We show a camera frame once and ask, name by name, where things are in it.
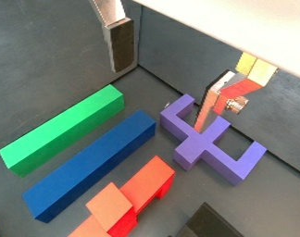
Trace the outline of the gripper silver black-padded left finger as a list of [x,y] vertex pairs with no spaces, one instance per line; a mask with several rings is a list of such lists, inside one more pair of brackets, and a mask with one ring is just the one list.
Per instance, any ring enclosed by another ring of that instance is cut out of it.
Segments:
[[102,24],[112,69],[121,72],[134,62],[134,20],[125,14],[122,0],[90,2]]

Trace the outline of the gripper silver reflective right finger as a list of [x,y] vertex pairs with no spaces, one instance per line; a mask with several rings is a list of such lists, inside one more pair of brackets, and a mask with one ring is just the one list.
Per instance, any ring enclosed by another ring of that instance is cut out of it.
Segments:
[[197,112],[196,122],[193,125],[198,132],[204,131],[206,119],[214,108],[217,108],[217,115],[221,115],[225,109],[239,114],[247,106],[249,100],[244,96],[240,95],[229,98],[223,94],[223,89],[233,86],[244,79],[245,76],[241,73],[235,73],[233,71],[227,70],[206,87],[200,105],[200,111]]

